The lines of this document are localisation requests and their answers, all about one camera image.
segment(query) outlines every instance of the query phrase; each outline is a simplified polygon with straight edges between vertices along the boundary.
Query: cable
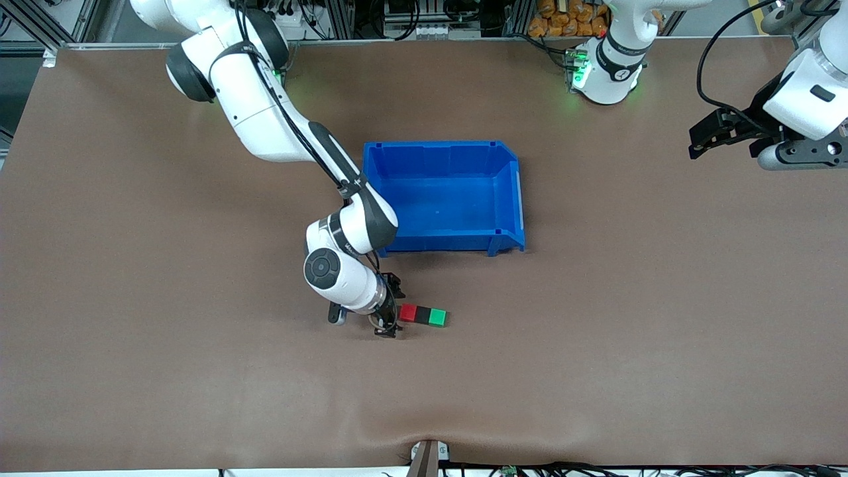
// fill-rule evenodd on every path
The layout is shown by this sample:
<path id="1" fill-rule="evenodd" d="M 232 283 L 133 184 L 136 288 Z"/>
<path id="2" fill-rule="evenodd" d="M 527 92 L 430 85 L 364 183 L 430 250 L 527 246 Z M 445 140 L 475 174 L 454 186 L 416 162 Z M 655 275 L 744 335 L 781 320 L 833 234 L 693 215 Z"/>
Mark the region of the cable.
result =
<path id="1" fill-rule="evenodd" d="M 388 285 L 386 278 L 384 278 L 383 275 L 380 273 L 380 256 L 377 254 L 377 251 L 372 250 L 370 253 L 365 254 L 365 258 L 368 259 L 368 261 L 371 263 L 371 267 L 374 269 L 374 273 L 377 275 L 377 279 L 382 281 L 383 286 L 386 287 L 386 291 L 388 292 L 388 295 L 389 297 L 391 297 L 392 300 L 392 306 L 394 307 L 395 317 L 394 322 L 389 327 L 380 326 L 380 324 L 376 321 L 378 317 L 374 313 L 368 315 L 368 322 L 371 323 L 371 326 L 373 326 L 375 329 L 379 329 L 380 331 L 392 331 L 393 329 L 398 327 L 398 299 L 394 297 L 392 287 Z"/>
<path id="2" fill-rule="evenodd" d="M 399 42 L 405 40 L 409 35 L 415 33 L 418 27 L 418 20 L 421 18 L 421 4 L 419 0 L 410 0 L 410 24 L 406 27 L 403 35 L 398 36 L 394 41 Z"/>
<path id="3" fill-rule="evenodd" d="M 836 10 L 812 10 L 810 9 L 810 2 L 812 0 L 804 0 L 801 3 L 801 13 L 808 17 L 827 17 L 830 15 L 836 15 L 840 10 L 837 8 Z"/>
<path id="4" fill-rule="evenodd" d="M 712 49 L 712 46 L 714 44 L 716 44 L 716 41 L 722 35 L 722 33 L 724 33 L 725 30 L 727 30 L 733 23 L 735 23 L 736 20 L 739 20 L 740 18 L 746 16 L 747 14 L 749 14 L 749 13 L 755 11 L 755 10 L 758 10 L 760 8 L 767 6 L 767 5 L 775 3 L 776 1 L 777 0 L 763 0 L 762 2 L 759 2 L 756 5 L 752 5 L 749 8 L 746 8 L 746 9 L 742 10 L 741 12 L 737 13 L 736 15 L 734 15 L 733 18 L 728 20 L 727 23 L 722 25 L 722 27 L 719 28 L 718 31 L 716 31 L 716 34 L 713 35 L 712 38 L 710 38 L 710 41 L 706 44 L 706 47 L 704 48 L 704 53 L 701 54 L 700 60 L 698 61 L 698 72 L 696 73 L 696 76 L 695 76 L 695 88 L 698 90 L 698 96 L 700 96 L 701 99 L 703 99 L 704 101 L 706 101 L 709 104 L 712 104 L 713 106 L 718 106 L 719 108 L 730 109 L 731 111 L 736 113 L 736 115 L 738 117 L 742 118 L 742 120 L 747 121 L 750 125 L 752 125 L 754 128 L 756 128 L 758 131 L 760 131 L 764 134 L 767 134 L 768 136 L 772 136 L 771 131 L 766 129 L 760 123 L 752 120 L 750 117 L 748 117 L 747 114 L 743 113 L 739 108 L 731 106 L 730 104 L 727 104 L 727 103 L 723 103 L 721 101 L 716 101 L 715 99 L 707 96 L 706 93 L 704 93 L 704 88 L 701 84 L 701 77 L 704 73 L 704 62 L 706 61 L 706 55 L 710 52 L 710 50 Z"/>
<path id="5" fill-rule="evenodd" d="M 309 153 L 310 157 L 312 157 L 312 159 L 315 161 L 315 163 L 318 164 L 318 166 L 330 177 L 330 179 L 336 185 L 336 188 L 342 188 L 342 186 L 343 186 L 342 183 L 336 178 L 336 176 L 332 173 L 332 171 L 330 171 L 330 167 L 326 164 L 326 162 L 324 162 L 324 160 L 318 154 L 318 151 L 315 150 L 315 148 L 312 146 L 310 141 L 306 138 L 306 136 L 304 136 L 303 132 L 301 132 L 300 129 L 298 128 L 298 126 L 296 124 L 294 124 L 294 120 L 292 119 L 292 117 L 288 114 L 286 109 L 282 107 L 282 103 L 280 103 L 280 99 L 277 97 L 276 92 L 274 91 L 274 87 L 271 84 L 269 84 L 269 82 L 265 78 L 265 75 L 262 74 L 262 69 L 259 67 L 259 61 L 261 60 L 263 63 L 265 63 L 265 59 L 263 59 L 261 56 L 259 56 L 258 50 L 256 49 L 256 45 L 254 45 L 250 41 L 250 39 L 248 38 L 247 11 L 248 11 L 247 1 L 246 0 L 240 0 L 237 3 L 237 9 L 236 9 L 236 12 L 237 12 L 236 13 L 236 15 L 237 15 L 236 20 L 237 21 L 236 21 L 236 23 L 238 23 L 238 30 L 242 33 L 244 48 L 242 48 L 241 50 L 234 51 L 231 54 L 243 53 L 243 54 L 247 54 L 248 57 L 250 57 L 251 63 L 253 63 L 254 70 L 256 71 L 256 75 L 262 81 L 262 84 L 265 86 L 268 94 L 274 100 L 276 107 L 282 113 L 283 119 L 286 120 L 286 124 L 288 124 L 288 127 L 291 128 L 294 136 L 298 139 L 298 141 L 304 147 L 304 149 L 306 149 L 306 152 Z M 239 13 L 241 13 L 241 16 L 242 16 L 241 21 L 239 21 L 239 18 L 238 18 Z M 213 61 L 212 65 L 209 66 L 209 78 L 212 77 L 211 71 L 212 71 L 212 66 L 215 65 L 215 61 Z"/>
<path id="6" fill-rule="evenodd" d="M 304 14 L 304 21 L 306 22 L 306 25 L 308 25 L 312 29 L 312 31 L 314 31 L 315 34 L 321 40 L 329 40 L 330 37 L 326 33 L 324 33 L 324 29 L 321 28 L 321 22 L 319 21 L 319 18 L 315 15 L 315 5 L 313 3 L 310 4 L 311 5 L 310 16 L 312 17 L 312 20 L 307 20 L 307 18 L 306 18 L 306 13 L 307 13 L 306 8 L 304 7 L 304 4 L 300 0 L 298 0 L 298 5 L 300 6 L 301 13 Z M 321 28 L 321 31 L 318 31 L 315 28 L 316 25 L 318 25 L 318 28 Z"/>
<path id="7" fill-rule="evenodd" d="M 568 67 L 564 63 L 557 61 L 556 58 L 554 56 L 552 56 L 552 55 L 555 55 L 555 54 L 558 54 L 560 56 L 565 55 L 566 50 L 559 49 L 559 48 L 551 48 L 551 47 L 549 47 L 548 45 L 545 44 L 543 38 L 539 38 L 540 41 L 537 42 L 536 40 L 533 40 L 530 36 L 527 36 L 523 33 L 510 33 L 507 36 L 513 36 L 515 38 L 522 38 L 522 39 L 526 40 L 527 42 L 529 42 L 534 47 L 546 52 L 548 54 L 548 58 L 550 58 L 550 60 L 554 62 L 554 65 L 557 65 L 564 70 L 568 69 Z"/>
<path id="8" fill-rule="evenodd" d="M 386 36 L 383 28 L 377 26 L 377 19 L 380 17 L 384 17 L 384 14 L 377 12 L 375 14 L 375 10 L 384 0 L 371 0 L 371 6 L 368 8 L 368 17 L 369 22 L 371 23 L 371 28 L 374 30 L 374 33 L 377 34 L 378 37 L 382 39 L 389 39 L 390 36 Z M 421 20 L 421 4 L 418 3 L 418 0 L 410 0 L 410 24 L 406 27 L 404 33 L 400 36 L 392 38 L 394 41 L 399 42 L 401 40 L 405 40 L 410 35 L 415 33 L 416 28 L 418 27 L 418 23 Z"/>
<path id="9" fill-rule="evenodd" d="M 450 11 L 450 8 L 454 6 L 454 3 L 458 3 L 458 0 L 445 0 L 444 5 L 442 7 L 442 13 L 444 16 L 448 17 L 451 21 L 456 21 L 459 23 L 465 23 L 467 21 L 474 21 L 480 18 L 480 7 L 477 7 L 477 12 L 475 14 L 470 14 L 468 16 L 462 16 L 462 14 L 455 14 Z"/>
<path id="10" fill-rule="evenodd" d="M 298 51 L 300 51 L 300 43 L 294 43 L 294 47 L 292 48 L 292 52 L 288 55 L 288 61 L 286 65 L 283 66 L 282 70 L 285 72 L 289 72 L 294 66 L 294 59 L 298 56 Z"/>
<path id="11" fill-rule="evenodd" d="M 747 472 L 743 472 L 741 474 L 734 473 L 733 476 L 734 477 L 747 477 L 748 475 L 756 474 L 757 472 L 762 472 L 764 470 L 772 470 L 772 469 L 781 470 L 783 472 L 791 472 L 793 474 L 798 474 L 798 475 L 801 475 L 803 477 L 812 477 L 815 474 L 815 472 L 809 472 L 805 469 L 799 469 L 799 468 L 791 466 L 791 465 L 784 465 L 784 464 L 781 464 L 781 463 L 773 463 L 771 465 L 765 465 L 765 466 L 762 466 L 762 467 L 755 467 L 752 470 L 749 470 Z"/>

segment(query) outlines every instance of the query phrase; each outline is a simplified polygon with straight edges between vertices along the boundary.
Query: blue bin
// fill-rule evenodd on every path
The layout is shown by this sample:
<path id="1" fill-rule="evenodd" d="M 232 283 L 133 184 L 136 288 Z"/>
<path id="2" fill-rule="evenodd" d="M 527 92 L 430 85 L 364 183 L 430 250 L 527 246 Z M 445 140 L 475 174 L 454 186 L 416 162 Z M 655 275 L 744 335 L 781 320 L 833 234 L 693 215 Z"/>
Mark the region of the blue bin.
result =
<path id="1" fill-rule="evenodd" d="M 524 251 L 518 158 L 500 141 L 367 143 L 365 174 L 398 214 L 388 252 Z"/>

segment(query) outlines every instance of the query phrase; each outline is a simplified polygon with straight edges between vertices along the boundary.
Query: brown mat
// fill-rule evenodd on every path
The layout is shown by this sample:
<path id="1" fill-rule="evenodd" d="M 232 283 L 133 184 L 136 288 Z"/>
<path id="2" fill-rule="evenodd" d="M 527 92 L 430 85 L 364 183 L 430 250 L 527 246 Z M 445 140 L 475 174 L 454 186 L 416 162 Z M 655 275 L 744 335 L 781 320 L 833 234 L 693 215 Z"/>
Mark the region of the brown mat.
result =
<path id="1" fill-rule="evenodd" d="M 2 470 L 455 460 L 848 461 L 848 177 L 702 160 L 703 41 L 662 41 L 615 107 L 519 42 L 304 48 L 288 87 L 356 157 L 374 140 L 501 139 L 527 253 L 397 255 L 445 329 L 334 328 L 301 277 L 338 207 L 318 167 L 251 157 L 165 52 L 62 52 L 0 179 Z M 747 104 L 786 39 L 721 42 Z"/>

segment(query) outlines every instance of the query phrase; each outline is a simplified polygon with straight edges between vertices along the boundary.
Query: robotic arm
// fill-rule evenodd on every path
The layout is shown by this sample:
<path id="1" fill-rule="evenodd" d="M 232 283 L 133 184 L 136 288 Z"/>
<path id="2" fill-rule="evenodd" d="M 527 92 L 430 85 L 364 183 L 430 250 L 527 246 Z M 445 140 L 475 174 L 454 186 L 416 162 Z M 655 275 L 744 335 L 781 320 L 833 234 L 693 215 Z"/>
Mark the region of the robotic arm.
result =
<path id="1" fill-rule="evenodd" d="M 605 0 L 612 11 L 606 35 L 580 47 L 586 59 L 569 73 L 572 89 L 598 104 L 615 104 L 636 87 L 642 60 L 656 39 L 655 9 L 689 10 L 712 0 Z"/>
<path id="2" fill-rule="evenodd" d="M 756 139 L 750 155 L 769 171 L 847 167 L 846 117 L 848 8 L 840 8 L 747 109 L 721 107 L 689 129 L 689 157 Z"/>
<path id="3" fill-rule="evenodd" d="M 154 28 L 194 33 L 169 52 L 168 76 L 190 99 L 218 98 L 251 154 L 273 162 L 314 161 L 336 184 L 344 205 L 307 228 L 304 277 L 332 303 L 330 323 L 343 324 L 352 311 L 375 317 L 375 334 L 394 337 L 400 281 L 358 257 L 391 244 L 398 218 L 333 135 L 293 107 L 274 76 L 287 63 L 288 47 L 271 17 L 234 9 L 227 0 L 131 3 Z"/>

